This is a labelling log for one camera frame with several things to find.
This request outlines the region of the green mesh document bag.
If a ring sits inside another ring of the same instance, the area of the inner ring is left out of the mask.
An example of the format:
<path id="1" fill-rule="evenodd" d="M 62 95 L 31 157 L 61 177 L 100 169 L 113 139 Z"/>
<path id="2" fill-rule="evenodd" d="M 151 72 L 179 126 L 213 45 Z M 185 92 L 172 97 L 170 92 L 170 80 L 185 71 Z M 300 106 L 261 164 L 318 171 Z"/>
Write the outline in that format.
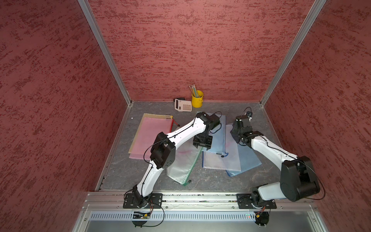
<path id="1" fill-rule="evenodd" d="M 189 176 L 201 154 L 201 148 L 195 148 L 190 143 L 184 143 L 176 151 L 174 163 L 167 168 L 167 176 L 176 183 L 186 186 L 191 180 Z"/>

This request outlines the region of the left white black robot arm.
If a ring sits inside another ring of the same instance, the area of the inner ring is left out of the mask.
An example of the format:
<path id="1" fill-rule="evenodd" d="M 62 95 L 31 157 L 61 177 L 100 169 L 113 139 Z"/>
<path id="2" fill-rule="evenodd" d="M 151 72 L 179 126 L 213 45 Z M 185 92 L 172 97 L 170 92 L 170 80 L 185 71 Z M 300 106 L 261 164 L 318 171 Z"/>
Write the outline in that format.
<path id="1" fill-rule="evenodd" d="M 154 143 L 148 148 L 151 152 L 148 169 L 142 180 L 132 188 L 132 196 L 136 206 L 144 208 L 150 203 L 150 195 L 155 183 L 160 174 L 174 163 L 176 150 L 182 144 L 193 138 L 195 148 L 210 149 L 213 137 L 209 133 L 219 125 L 221 122 L 218 115 L 200 112 L 185 126 L 168 134 L 160 132 Z"/>

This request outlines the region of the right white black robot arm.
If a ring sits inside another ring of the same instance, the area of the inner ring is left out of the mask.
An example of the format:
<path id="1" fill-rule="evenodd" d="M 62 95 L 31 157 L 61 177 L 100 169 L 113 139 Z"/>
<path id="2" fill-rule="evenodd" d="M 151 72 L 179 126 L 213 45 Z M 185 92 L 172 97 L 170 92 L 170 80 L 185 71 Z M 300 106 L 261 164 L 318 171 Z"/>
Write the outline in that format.
<path id="1" fill-rule="evenodd" d="M 280 170 L 279 182 L 262 185 L 252 191 L 250 199 L 254 207 L 262 208 L 275 199 L 295 202 L 320 193 L 320 181 L 310 158 L 289 153 L 259 131 L 253 131 L 249 116 L 237 116 L 230 133 L 236 143 L 264 155 Z"/>

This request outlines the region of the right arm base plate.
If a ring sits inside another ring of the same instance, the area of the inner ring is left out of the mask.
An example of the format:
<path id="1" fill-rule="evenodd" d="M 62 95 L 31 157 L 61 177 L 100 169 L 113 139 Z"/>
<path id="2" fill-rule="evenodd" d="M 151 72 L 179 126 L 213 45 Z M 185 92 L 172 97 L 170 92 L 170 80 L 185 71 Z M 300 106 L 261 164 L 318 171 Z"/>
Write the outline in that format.
<path id="1" fill-rule="evenodd" d="M 277 205 L 274 200 L 263 200 L 257 192 L 236 194 L 239 209 L 276 209 Z"/>

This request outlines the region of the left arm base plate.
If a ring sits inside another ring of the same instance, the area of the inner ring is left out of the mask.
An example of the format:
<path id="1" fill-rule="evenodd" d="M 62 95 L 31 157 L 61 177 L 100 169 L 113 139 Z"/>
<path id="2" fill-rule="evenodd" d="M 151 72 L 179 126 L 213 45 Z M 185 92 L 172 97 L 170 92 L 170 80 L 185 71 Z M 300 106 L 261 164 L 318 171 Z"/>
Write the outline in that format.
<path id="1" fill-rule="evenodd" d="M 127 193 L 124 197 L 124 209 L 160 209 L 162 205 L 163 194 L 152 193 L 144 199 L 137 200 L 133 193 Z"/>

